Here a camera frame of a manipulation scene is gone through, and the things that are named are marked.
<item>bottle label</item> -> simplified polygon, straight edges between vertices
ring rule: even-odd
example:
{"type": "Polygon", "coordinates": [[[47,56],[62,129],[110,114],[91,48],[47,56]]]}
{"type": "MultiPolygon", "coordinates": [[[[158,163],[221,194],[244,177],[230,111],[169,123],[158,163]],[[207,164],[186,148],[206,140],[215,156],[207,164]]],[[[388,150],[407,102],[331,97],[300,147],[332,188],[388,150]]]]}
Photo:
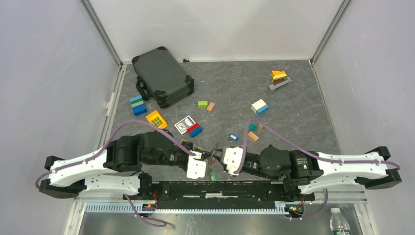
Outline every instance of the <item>bottle label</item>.
{"type": "Polygon", "coordinates": [[[333,230],[333,235],[351,235],[350,230],[333,230]]]}

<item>gray tabletop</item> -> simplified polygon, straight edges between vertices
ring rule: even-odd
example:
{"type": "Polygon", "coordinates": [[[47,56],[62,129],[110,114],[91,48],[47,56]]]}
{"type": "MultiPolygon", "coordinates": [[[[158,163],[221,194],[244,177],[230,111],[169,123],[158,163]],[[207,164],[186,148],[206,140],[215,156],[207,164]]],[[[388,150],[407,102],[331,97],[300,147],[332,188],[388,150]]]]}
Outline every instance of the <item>gray tabletop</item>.
{"type": "MultiPolygon", "coordinates": [[[[195,79],[195,92],[166,109],[158,107],[154,99],[145,102],[148,112],[158,110],[168,123],[166,129],[176,139],[192,141],[204,150],[211,150],[217,141],[219,147],[242,146],[247,120],[258,118],[305,149],[340,153],[319,86],[308,61],[204,62],[181,65],[195,79]],[[270,94],[267,87],[271,83],[272,70],[284,70],[292,82],[270,94]],[[257,116],[251,109],[251,104],[259,99],[263,99],[269,106],[269,110],[261,116],[257,116]],[[199,109],[197,101],[209,101],[216,105],[209,113],[206,109],[199,109]],[[182,136],[174,127],[175,123],[187,115],[203,128],[203,132],[195,138],[188,134],[182,136]],[[229,133],[236,134],[239,141],[230,142],[229,133]]],[[[133,66],[129,65],[122,84],[113,129],[129,119],[146,120],[148,113],[134,116],[129,101],[139,95],[136,90],[136,77],[133,66]]],[[[115,138],[148,131],[152,129],[131,124],[121,129],[115,138]]],[[[269,144],[279,149],[294,149],[266,130],[257,135],[257,142],[248,141],[249,152],[260,153],[269,144]]],[[[144,165],[143,170],[153,176],[153,180],[188,180],[186,173],[178,167],[144,165]]],[[[219,163],[213,165],[213,170],[218,180],[231,178],[222,171],[219,163]]],[[[241,173],[233,179],[260,178],[241,173]]]]}

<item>green lego brick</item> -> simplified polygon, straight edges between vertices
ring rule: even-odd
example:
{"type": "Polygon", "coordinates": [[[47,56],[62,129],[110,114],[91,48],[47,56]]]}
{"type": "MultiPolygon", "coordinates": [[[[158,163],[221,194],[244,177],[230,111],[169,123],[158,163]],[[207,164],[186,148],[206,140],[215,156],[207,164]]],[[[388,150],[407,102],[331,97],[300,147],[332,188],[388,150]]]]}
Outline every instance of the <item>green lego brick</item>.
{"type": "Polygon", "coordinates": [[[207,101],[198,101],[197,102],[197,107],[199,107],[199,108],[207,108],[208,107],[208,102],[207,101]]]}
{"type": "Polygon", "coordinates": [[[142,104],[144,104],[144,101],[140,101],[140,102],[131,104],[131,107],[134,108],[134,107],[139,106],[139,105],[142,105],[142,104]]]}
{"type": "Polygon", "coordinates": [[[251,124],[251,125],[249,125],[248,130],[249,131],[256,131],[257,130],[257,127],[255,126],[255,124],[251,124]]]}
{"type": "Polygon", "coordinates": [[[142,101],[142,98],[136,99],[134,101],[130,101],[130,103],[131,104],[135,104],[135,103],[140,102],[140,101],[142,101]]]}

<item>blue lego brick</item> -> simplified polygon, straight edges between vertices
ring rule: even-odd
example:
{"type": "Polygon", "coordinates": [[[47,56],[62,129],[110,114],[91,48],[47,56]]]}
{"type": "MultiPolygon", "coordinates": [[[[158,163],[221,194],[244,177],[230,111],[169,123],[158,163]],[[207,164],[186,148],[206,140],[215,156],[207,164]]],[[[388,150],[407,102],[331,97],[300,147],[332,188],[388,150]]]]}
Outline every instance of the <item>blue lego brick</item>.
{"type": "Polygon", "coordinates": [[[228,140],[230,141],[238,141],[238,136],[236,136],[235,134],[230,133],[228,136],[228,140]]]}
{"type": "Polygon", "coordinates": [[[201,126],[196,127],[193,131],[189,133],[190,137],[194,138],[196,135],[200,134],[203,131],[201,126]]]}
{"type": "Polygon", "coordinates": [[[251,124],[251,125],[249,125],[249,128],[248,128],[248,130],[250,130],[250,131],[256,131],[258,128],[255,126],[255,124],[251,124]]]}
{"type": "Polygon", "coordinates": [[[264,106],[262,106],[260,109],[258,109],[257,111],[256,111],[256,114],[257,115],[261,115],[261,114],[263,114],[264,112],[266,112],[267,110],[268,110],[268,105],[266,104],[266,105],[264,105],[264,106]]]}
{"type": "Polygon", "coordinates": [[[136,97],[134,97],[134,98],[131,98],[131,99],[130,99],[130,103],[131,103],[131,102],[133,102],[133,101],[135,101],[135,100],[138,100],[138,99],[142,99],[142,96],[141,96],[141,95],[139,95],[139,96],[136,96],[136,97]]]}
{"type": "Polygon", "coordinates": [[[145,108],[144,104],[141,104],[139,106],[133,107],[133,113],[135,116],[138,116],[140,114],[144,114],[147,112],[147,109],[145,108]]]}

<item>tan lego brick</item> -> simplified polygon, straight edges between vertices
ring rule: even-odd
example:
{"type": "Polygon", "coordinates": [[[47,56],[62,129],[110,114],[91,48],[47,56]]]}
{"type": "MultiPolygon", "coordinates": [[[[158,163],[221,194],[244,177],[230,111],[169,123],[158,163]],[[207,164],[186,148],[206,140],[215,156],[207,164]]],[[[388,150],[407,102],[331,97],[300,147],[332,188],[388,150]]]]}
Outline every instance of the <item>tan lego brick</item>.
{"type": "Polygon", "coordinates": [[[253,140],[254,142],[256,142],[256,141],[259,139],[259,137],[258,137],[256,134],[254,134],[252,131],[250,131],[250,132],[248,133],[248,137],[249,137],[251,140],[253,140]]]}
{"type": "Polygon", "coordinates": [[[209,112],[212,111],[213,107],[215,107],[215,103],[210,103],[209,106],[206,108],[206,110],[208,110],[209,112]]]}

